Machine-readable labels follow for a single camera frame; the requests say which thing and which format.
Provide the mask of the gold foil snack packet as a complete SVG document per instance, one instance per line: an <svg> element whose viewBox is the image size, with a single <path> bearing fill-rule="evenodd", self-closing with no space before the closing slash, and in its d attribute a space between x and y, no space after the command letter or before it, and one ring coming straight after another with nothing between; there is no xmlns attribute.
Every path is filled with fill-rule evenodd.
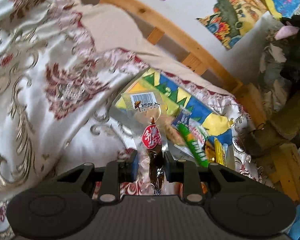
<svg viewBox="0 0 300 240"><path fill-rule="evenodd" d="M215 154L215 148L214 146L209 142L205 142L205 154L207 156L208 162L209 163L215 163L216 162L216 154Z"/></svg>

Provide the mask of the green candy stick pack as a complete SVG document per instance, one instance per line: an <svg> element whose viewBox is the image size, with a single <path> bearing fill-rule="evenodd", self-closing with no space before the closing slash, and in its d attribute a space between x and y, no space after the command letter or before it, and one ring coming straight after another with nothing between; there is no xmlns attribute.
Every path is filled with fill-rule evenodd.
<svg viewBox="0 0 300 240"><path fill-rule="evenodd" d="M198 165L201 167L208 167L209 162L207 156L204 150L198 144L198 141L195 139L194 135L189 131L188 127L182 123L179 123L177 124L177 129Z"/></svg>

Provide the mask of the yellow snack bar wrapper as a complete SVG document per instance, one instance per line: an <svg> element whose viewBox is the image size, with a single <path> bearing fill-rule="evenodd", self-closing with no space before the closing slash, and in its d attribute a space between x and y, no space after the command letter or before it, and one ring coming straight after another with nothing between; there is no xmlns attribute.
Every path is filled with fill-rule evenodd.
<svg viewBox="0 0 300 240"><path fill-rule="evenodd" d="M216 137L214 138L215 159L216 163L227 166L226 155L228 144L222 144Z"/></svg>

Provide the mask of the dark date snack packet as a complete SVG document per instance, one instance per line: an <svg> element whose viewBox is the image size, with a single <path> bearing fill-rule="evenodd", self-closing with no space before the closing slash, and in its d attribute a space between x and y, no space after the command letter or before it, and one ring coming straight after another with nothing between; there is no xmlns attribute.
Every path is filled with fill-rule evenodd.
<svg viewBox="0 0 300 240"><path fill-rule="evenodd" d="M137 150L149 158L148 176L153 193L159 196L165 179L166 105L160 93L155 90L123 93L121 96Z"/></svg>

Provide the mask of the rice cracker pack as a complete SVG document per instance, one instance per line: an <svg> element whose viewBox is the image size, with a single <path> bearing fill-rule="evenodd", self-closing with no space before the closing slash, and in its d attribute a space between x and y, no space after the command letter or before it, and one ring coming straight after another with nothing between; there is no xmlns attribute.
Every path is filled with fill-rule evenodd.
<svg viewBox="0 0 300 240"><path fill-rule="evenodd" d="M164 130L168 140L173 142L178 146L185 146L185 141L182 136L179 134L178 130L172 126L174 117L170 115L165 115L162 117L162 122L164 124Z"/></svg>

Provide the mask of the white green seaweed snack bag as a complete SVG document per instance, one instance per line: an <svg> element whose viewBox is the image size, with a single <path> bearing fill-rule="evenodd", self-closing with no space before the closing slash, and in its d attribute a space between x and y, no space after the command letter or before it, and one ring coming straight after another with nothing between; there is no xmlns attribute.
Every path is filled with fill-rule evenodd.
<svg viewBox="0 0 300 240"><path fill-rule="evenodd" d="M202 148L202 150L205 150L205 144L209 138L209 135L205 128L199 122L190 118L189 129L195 137L195 139L197 140L198 145Z"/></svg>

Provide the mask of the blue stick snack pack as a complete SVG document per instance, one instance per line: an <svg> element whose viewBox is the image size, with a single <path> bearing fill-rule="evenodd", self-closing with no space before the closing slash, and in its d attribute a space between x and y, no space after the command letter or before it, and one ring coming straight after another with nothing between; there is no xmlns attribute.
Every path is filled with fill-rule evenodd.
<svg viewBox="0 0 300 240"><path fill-rule="evenodd" d="M186 126L188 128L191 114L192 114L191 111L189 111L183 107L179 107L178 114L171 124L172 127L178 128L179 124L183 124L184 126Z"/></svg>

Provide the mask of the grey tray with drawing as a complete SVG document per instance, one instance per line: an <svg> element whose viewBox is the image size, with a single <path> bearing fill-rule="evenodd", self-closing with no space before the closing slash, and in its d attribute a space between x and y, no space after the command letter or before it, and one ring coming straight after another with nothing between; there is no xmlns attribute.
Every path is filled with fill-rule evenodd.
<svg viewBox="0 0 300 240"><path fill-rule="evenodd" d="M213 109L202 103L194 94L189 93L178 85L173 76L162 73L153 68L147 68L138 74L126 87L119 93L114 100L110 112L111 115L128 127L128 117L126 115L126 106L121 94L132 92L143 92L146 90L155 90L160 93L161 98L166 105L166 115L173 116L178 114L179 107L183 107L192 112L190 118L199 122L207 131L208 141L214 146L214 138L216 137L222 144L228 144L226 155L227 166L231 160L232 145L232 122L227 117L215 112ZM178 146L168 140L167 148L170 151L182 152L189 155L195 160L194 156L185 146Z"/></svg>

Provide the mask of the floral satin bedspread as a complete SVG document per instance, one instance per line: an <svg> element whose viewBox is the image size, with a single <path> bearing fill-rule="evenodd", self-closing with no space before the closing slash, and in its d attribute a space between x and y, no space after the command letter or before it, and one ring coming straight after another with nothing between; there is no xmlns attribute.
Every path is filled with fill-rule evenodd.
<svg viewBox="0 0 300 240"><path fill-rule="evenodd" d="M84 162L125 158L134 147L104 116L151 66L123 48L98 51L77 1L0 0L0 239L13 237L6 207L16 194ZM154 69L231 120L233 135L253 129L233 95Z"/></svg>

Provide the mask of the wooden shelf furniture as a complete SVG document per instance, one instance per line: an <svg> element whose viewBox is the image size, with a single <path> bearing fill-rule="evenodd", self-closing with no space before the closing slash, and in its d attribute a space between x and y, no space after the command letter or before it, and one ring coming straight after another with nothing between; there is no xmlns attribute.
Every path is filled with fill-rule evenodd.
<svg viewBox="0 0 300 240"><path fill-rule="evenodd" d="M271 118L266 117L261 95L253 84L241 87L235 96L256 126L244 139L247 152L262 166L275 189L300 203L300 155L293 142L300 133L300 94L291 97Z"/></svg>

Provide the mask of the brown hanging coat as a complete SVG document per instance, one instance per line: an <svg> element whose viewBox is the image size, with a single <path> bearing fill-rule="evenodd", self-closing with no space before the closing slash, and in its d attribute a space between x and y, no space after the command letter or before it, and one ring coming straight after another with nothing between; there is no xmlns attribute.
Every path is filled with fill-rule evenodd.
<svg viewBox="0 0 300 240"><path fill-rule="evenodd" d="M293 140L300 133L300 94L290 98L285 106L273 114L261 129L245 137L246 152L260 157L275 146Z"/></svg>

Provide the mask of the cream pillow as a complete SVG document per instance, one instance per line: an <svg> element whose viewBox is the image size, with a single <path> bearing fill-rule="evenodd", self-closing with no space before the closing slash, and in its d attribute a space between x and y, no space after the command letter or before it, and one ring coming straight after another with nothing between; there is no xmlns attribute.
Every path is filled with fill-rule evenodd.
<svg viewBox="0 0 300 240"><path fill-rule="evenodd" d="M105 51L123 48L136 53L137 57L151 67L163 70L204 87L212 92L229 95L226 90L214 86L192 70L150 44L142 35L137 24L124 10L111 4L83 5L75 2L74 10L82 13L81 23L90 31L95 48Z"/></svg>

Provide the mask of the black hanging garment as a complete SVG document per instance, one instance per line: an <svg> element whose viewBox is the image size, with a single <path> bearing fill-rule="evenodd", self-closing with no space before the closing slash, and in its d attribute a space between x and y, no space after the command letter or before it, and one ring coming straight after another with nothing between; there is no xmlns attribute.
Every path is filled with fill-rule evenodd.
<svg viewBox="0 0 300 240"><path fill-rule="evenodd" d="M299 31L293 39L290 39L290 51L286 56L286 62L280 75L291 83L300 83L300 15L293 15L291 18L283 18L282 23L290 23L293 27L298 27Z"/></svg>

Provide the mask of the countryside landscape drawing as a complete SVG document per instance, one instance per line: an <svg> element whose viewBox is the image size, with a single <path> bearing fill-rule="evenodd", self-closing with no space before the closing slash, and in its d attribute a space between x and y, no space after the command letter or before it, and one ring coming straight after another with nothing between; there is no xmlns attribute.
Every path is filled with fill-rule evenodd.
<svg viewBox="0 0 300 240"><path fill-rule="evenodd" d="M266 11L260 0L217 0L213 13L197 20L229 50Z"/></svg>

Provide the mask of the pink cloth piece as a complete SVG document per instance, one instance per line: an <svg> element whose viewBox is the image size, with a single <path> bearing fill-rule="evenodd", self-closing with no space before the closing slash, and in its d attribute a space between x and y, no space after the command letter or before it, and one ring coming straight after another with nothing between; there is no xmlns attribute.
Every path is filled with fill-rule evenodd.
<svg viewBox="0 0 300 240"><path fill-rule="evenodd" d="M279 31L275 34L275 40L282 40L284 38L288 38L296 35L299 32L300 28L294 27L292 25L282 26Z"/></svg>

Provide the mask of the wooden bed rail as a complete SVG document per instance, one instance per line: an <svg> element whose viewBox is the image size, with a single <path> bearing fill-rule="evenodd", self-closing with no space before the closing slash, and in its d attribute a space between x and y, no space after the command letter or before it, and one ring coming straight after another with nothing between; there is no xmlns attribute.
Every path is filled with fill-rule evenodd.
<svg viewBox="0 0 300 240"><path fill-rule="evenodd" d="M197 41L149 6L138 0L101 0L101 3L115 5L153 25L153 30L147 36L147 41L153 45L157 44L164 35L169 36L189 52L187 57L183 59L182 64L194 73L202 75L208 70L213 72L221 80L222 87L232 94L235 94L243 86L241 81L234 78Z"/></svg>

